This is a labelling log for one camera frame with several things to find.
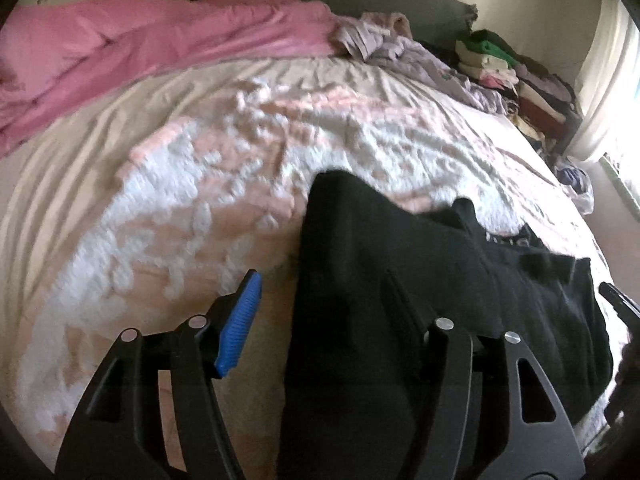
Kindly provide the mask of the black printed sweatshirt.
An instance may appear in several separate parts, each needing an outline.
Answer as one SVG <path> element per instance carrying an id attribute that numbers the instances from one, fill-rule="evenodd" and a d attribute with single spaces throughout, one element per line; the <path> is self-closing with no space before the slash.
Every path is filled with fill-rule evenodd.
<path id="1" fill-rule="evenodd" d="M 529 228 L 487 233 L 466 198 L 413 214 L 353 174 L 322 172 L 297 276 L 281 479 L 413 477 L 438 385 L 424 336 L 438 318 L 476 350 L 519 334 L 571 422 L 613 376 L 589 260 L 550 252 Z"/>

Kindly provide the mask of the stack of folded clothes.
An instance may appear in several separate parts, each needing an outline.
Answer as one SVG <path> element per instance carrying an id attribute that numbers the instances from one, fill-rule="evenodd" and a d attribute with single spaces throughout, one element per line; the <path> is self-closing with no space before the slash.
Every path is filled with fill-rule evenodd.
<path id="1" fill-rule="evenodd" d="M 550 153 L 566 152 L 582 125 L 576 93 L 567 81 L 516 53 L 506 40 L 487 29 L 457 40 L 456 55 L 459 72 L 513 101 L 516 116 L 551 143 Z"/>

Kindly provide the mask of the pink white chenille bedspread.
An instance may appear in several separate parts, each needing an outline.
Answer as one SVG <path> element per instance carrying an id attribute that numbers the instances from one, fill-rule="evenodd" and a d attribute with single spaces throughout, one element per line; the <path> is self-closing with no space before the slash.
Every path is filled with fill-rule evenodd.
<path id="1" fill-rule="evenodd" d="M 1 163 L 1 401 L 46 466 L 123 330 L 172 330 L 253 268 L 262 304 L 216 393 L 247 477 L 273 477 L 299 230 L 328 169 L 413 212 L 467 197 L 488 231 L 530 226 L 554 252 L 588 258 L 597 282 L 610 278 L 582 215 L 508 118 L 344 58 L 143 79 Z"/>

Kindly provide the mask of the cream curtain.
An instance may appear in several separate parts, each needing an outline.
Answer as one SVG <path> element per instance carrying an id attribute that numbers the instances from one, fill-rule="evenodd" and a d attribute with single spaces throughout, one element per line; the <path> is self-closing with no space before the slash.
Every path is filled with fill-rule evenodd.
<path id="1" fill-rule="evenodd" d="M 612 148 L 639 87 L 639 29 L 623 0 L 601 0 L 589 52 L 576 79 L 582 123 L 568 154 L 590 165 Z"/>

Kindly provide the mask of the pink quilt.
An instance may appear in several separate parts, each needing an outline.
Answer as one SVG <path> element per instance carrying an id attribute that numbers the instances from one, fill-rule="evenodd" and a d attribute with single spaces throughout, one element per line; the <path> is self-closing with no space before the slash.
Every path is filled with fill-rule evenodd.
<path id="1" fill-rule="evenodd" d="M 320 58 L 341 23 L 322 1 L 82 0 L 19 6 L 1 29 L 1 153 L 132 82 L 237 58 Z"/>

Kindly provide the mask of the lilac crumpled garment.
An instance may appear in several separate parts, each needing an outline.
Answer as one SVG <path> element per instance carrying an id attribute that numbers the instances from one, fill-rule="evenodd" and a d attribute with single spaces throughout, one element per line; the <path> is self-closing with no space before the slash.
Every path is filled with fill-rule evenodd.
<path id="1" fill-rule="evenodd" d="M 422 82 L 481 112 L 508 114 L 506 100 L 500 93 L 474 84 L 468 76 L 414 41 L 404 14 L 364 12 L 360 18 L 343 16 L 333 41 L 357 61 Z"/>

